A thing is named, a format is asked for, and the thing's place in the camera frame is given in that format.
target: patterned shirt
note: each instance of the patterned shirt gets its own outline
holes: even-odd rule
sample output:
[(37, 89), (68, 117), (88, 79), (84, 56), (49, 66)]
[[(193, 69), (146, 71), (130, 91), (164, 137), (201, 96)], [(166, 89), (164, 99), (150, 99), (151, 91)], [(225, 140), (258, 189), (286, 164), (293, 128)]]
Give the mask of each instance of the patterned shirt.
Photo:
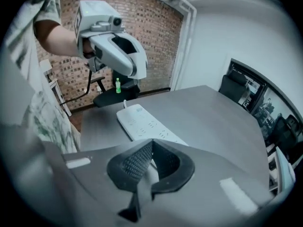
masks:
[(52, 20), (60, 24), (60, 16), (59, 0), (28, 0), (10, 25), (5, 43), (12, 60), (35, 91), (23, 124), (32, 128), (41, 140), (55, 143), (62, 153), (70, 153), (79, 147), (79, 140), (76, 140), (79, 133), (59, 106), (40, 71), (34, 34), (35, 22)]

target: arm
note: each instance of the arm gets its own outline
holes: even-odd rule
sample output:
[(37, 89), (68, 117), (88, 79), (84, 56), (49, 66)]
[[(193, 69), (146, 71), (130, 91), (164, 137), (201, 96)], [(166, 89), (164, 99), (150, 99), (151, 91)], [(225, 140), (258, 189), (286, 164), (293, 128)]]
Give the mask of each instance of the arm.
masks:
[[(42, 20), (35, 23), (36, 37), (41, 46), (55, 55), (79, 56), (76, 35), (52, 20)], [(93, 52), (89, 40), (84, 40), (83, 51)]]

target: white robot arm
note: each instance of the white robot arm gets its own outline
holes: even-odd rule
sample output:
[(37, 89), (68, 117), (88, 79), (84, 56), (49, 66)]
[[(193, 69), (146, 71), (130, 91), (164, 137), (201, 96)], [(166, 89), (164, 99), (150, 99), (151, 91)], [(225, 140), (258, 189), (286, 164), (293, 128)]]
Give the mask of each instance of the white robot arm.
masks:
[(105, 66), (132, 79), (146, 77), (147, 56), (138, 40), (124, 32), (120, 14), (105, 1), (81, 0), (74, 22), (77, 45), (83, 56), (83, 39), (90, 41), (94, 57), (88, 68)]

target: person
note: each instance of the person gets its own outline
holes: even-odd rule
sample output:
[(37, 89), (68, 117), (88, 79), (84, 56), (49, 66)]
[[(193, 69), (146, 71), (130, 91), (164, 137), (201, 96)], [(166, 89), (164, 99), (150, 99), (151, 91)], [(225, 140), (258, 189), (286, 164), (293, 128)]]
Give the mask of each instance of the person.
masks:
[[(59, 106), (39, 69), (35, 37), (49, 53), (79, 56), (73, 31), (61, 25), (59, 0), (28, 0), (12, 21), (5, 36), (11, 59), (35, 93), (22, 125), (34, 130), (41, 140), (56, 144), (62, 153), (80, 148), (80, 134)], [(91, 53), (89, 41), (83, 51)]]

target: cable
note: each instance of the cable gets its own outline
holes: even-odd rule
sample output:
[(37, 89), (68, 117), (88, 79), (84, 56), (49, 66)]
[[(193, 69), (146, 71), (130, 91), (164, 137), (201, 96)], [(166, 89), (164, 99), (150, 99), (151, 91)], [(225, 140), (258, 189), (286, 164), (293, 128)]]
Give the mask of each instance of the cable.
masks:
[(123, 100), (123, 106), (124, 106), (124, 108), (127, 108), (126, 100), (125, 99)]
[(71, 101), (77, 100), (77, 99), (79, 99), (79, 98), (82, 98), (82, 97), (85, 96), (86, 94), (88, 94), (88, 93), (89, 93), (89, 87), (90, 87), (91, 74), (92, 74), (92, 72), (89, 71), (89, 82), (88, 82), (88, 84), (87, 84), (86, 93), (82, 94), (82, 95), (79, 96), (79, 97), (76, 97), (76, 98), (72, 98), (72, 99), (70, 99), (70, 100), (67, 100), (67, 101), (65, 101), (64, 103), (61, 103), (61, 104), (59, 104), (59, 105), (61, 106), (61, 105), (63, 105), (63, 104), (66, 104), (66, 103), (69, 103), (69, 102), (71, 102)]

